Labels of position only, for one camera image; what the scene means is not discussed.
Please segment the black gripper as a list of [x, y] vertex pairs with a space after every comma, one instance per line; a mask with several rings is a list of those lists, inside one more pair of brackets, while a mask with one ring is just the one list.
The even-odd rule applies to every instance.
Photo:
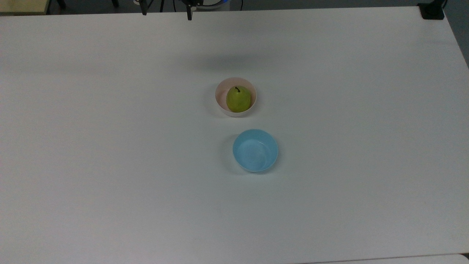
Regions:
[[[204, 4], [204, 0], [182, 0], [182, 3], [186, 5], [187, 17], [188, 17], [188, 20], [191, 21], [192, 15], [193, 15], [192, 7], [202, 6]], [[142, 14], [147, 15], [147, 12], [148, 12], [147, 0], [140, 0], [140, 8], [141, 8]]]

